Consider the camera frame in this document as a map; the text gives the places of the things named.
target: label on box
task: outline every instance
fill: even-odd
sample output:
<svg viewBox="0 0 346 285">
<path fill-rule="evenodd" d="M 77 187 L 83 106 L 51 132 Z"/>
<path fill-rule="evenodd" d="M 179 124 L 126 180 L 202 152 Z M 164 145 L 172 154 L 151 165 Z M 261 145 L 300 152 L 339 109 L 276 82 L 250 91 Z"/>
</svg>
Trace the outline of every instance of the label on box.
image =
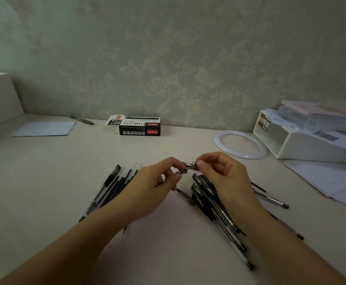
<svg viewBox="0 0 346 285">
<path fill-rule="evenodd" d="M 265 131 L 268 128 L 269 123 L 271 122 L 271 120 L 265 115 L 265 114 L 261 114 L 259 117 L 259 121 L 258 124 L 260 127 L 262 127 Z"/>
<path fill-rule="evenodd" d="M 112 115 L 107 120 L 104 130 L 119 129 L 120 135 L 160 136 L 160 117 L 137 117 L 129 115 Z"/>
</svg>

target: fingernail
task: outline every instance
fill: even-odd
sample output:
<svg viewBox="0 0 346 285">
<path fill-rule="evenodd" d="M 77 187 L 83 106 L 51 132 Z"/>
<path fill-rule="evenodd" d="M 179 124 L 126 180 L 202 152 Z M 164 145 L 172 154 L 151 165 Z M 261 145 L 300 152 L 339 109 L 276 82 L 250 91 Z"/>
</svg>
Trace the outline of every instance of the fingernail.
<svg viewBox="0 0 346 285">
<path fill-rule="evenodd" d="M 198 160 L 197 161 L 197 167 L 199 169 L 203 168 L 204 166 L 205 166 L 205 162 L 204 161 L 202 161 L 202 160 Z"/>
<path fill-rule="evenodd" d="M 174 177 L 176 178 L 176 181 L 178 182 L 181 180 L 182 175 L 180 174 L 180 172 L 176 172 L 176 173 L 174 173 Z"/>
</svg>

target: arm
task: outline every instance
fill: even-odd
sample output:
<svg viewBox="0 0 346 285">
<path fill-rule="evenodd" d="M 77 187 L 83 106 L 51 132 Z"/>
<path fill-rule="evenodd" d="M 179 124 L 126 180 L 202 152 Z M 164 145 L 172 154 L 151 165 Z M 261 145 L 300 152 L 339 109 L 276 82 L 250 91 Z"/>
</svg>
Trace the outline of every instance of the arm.
<svg viewBox="0 0 346 285">
<path fill-rule="evenodd" d="M 341 273 L 266 212 L 241 163 L 217 152 L 198 157 L 197 166 L 280 284 L 346 284 Z"/>
<path fill-rule="evenodd" d="M 0 285 L 84 284 L 109 241 L 127 224 L 152 213 L 176 189 L 181 174 L 171 167 L 185 170 L 172 157 L 141 168 L 115 199 L 9 273 Z"/>
</svg>

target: wall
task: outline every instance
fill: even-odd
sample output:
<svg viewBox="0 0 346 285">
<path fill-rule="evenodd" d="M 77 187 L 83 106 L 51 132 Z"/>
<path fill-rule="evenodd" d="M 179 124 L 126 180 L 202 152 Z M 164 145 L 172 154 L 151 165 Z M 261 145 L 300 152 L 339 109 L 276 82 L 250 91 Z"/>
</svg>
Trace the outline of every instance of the wall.
<svg viewBox="0 0 346 285">
<path fill-rule="evenodd" d="M 0 71 L 27 112 L 252 130 L 346 102 L 346 0 L 0 0 Z"/>
</svg>

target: pen box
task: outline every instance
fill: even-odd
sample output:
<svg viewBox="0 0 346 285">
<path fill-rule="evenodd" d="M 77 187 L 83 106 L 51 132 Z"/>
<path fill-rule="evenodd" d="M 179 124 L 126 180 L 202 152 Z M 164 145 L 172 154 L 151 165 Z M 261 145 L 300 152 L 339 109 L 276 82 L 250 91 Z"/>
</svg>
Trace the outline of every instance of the pen box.
<svg viewBox="0 0 346 285">
<path fill-rule="evenodd" d="M 138 117 L 130 115 L 112 115 L 107 120 L 104 131 L 119 129 L 120 135 L 160 136 L 160 117 Z"/>
</svg>

